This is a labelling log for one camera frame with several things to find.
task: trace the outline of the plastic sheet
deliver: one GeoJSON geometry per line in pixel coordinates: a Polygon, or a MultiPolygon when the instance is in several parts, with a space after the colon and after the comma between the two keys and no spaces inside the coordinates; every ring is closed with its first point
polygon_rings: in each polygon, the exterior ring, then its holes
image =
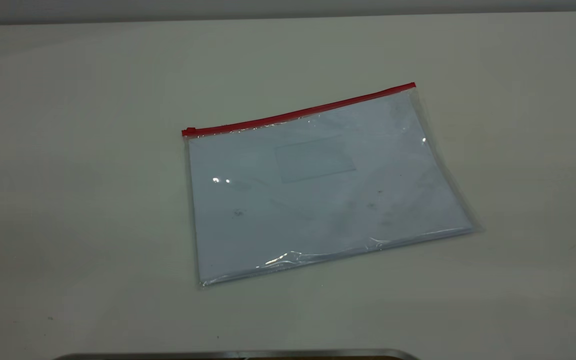
{"type": "Polygon", "coordinates": [[[473,232],[414,83],[183,131],[199,282],[256,276],[473,232]]]}

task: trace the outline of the metal edge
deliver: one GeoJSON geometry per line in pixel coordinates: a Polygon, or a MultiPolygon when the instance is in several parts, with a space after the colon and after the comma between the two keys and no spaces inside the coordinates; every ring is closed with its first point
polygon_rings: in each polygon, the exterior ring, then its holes
{"type": "Polygon", "coordinates": [[[419,360],[406,351],[395,349],[346,350],[266,350],[217,352],[160,352],[160,353],[71,353],[54,360],[173,360],[173,359],[231,359],[231,358],[297,358],[328,356],[387,356],[402,360],[419,360]]]}

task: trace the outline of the gray wall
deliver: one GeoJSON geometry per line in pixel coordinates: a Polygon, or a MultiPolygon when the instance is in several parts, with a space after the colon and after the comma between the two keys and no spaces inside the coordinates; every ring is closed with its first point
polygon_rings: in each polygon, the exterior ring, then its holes
{"type": "Polygon", "coordinates": [[[576,10],[576,0],[0,0],[0,25],[576,10]]]}

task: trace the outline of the white table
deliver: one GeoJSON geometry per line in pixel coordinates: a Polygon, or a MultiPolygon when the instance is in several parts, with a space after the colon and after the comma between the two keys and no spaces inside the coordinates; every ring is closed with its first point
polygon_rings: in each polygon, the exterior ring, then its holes
{"type": "Polygon", "coordinates": [[[0,359],[576,359],[576,13],[0,27],[0,359]],[[180,131],[416,82],[486,228],[199,289],[180,131]]]}

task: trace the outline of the red zipper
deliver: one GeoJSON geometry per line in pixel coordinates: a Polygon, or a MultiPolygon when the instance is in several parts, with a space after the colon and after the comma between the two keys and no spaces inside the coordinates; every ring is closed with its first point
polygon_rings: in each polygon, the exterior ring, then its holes
{"type": "Polygon", "coordinates": [[[369,93],[368,95],[357,96],[353,98],[348,98],[346,100],[331,102],[326,105],[319,105],[315,107],[309,107],[303,110],[297,110],[293,112],[288,112],[286,114],[270,116],[266,118],[260,118],[258,120],[243,121],[239,123],[231,123],[230,125],[221,125],[213,127],[204,127],[203,129],[196,129],[194,127],[188,127],[186,130],[181,131],[183,137],[201,137],[204,135],[217,135],[223,133],[237,132],[238,130],[246,130],[251,128],[259,128],[261,126],[268,126],[277,123],[285,123],[286,121],[291,121],[299,119],[300,117],[311,116],[313,114],[327,112],[329,110],[347,107],[348,105],[361,103],[366,100],[373,100],[381,98],[383,96],[397,94],[398,92],[407,91],[416,87],[414,82],[410,84],[395,86],[393,88],[385,89],[383,91],[369,93]]]}

